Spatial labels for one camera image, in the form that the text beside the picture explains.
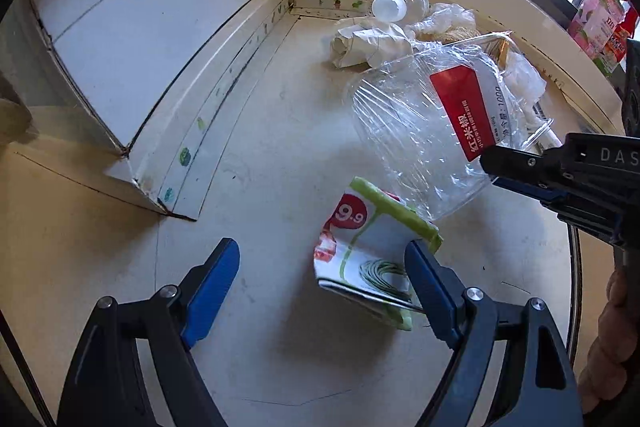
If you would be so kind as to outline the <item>right hand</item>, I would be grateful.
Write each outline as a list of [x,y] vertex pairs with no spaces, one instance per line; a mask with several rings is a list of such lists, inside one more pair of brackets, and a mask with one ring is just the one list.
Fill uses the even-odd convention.
[[627,297],[626,273],[616,269],[606,286],[608,301],[598,320],[597,338],[591,343],[587,364],[578,379],[584,413],[617,397],[627,382],[624,363],[638,345],[636,324],[628,311]]

